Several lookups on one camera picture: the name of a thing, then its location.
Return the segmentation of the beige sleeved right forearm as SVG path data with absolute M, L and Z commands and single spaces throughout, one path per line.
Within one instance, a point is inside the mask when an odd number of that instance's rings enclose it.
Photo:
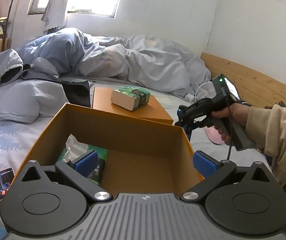
M 246 132 L 257 148 L 273 158 L 272 173 L 286 184 L 286 108 L 249 108 Z

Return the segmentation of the person's right hand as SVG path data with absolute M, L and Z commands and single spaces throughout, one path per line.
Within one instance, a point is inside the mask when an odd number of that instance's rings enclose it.
M 247 118 L 249 115 L 250 107 L 240 103 L 233 103 L 229 107 L 225 107 L 220 111 L 213 111 L 211 114 L 214 118 L 227 118 L 232 117 L 239 125 L 243 128 L 246 127 Z M 221 139 L 227 144 L 230 145 L 231 137 L 226 135 L 222 129 L 217 125 L 214 125 L 215 129 L 218 130 L 218 133 L 221 135 Z

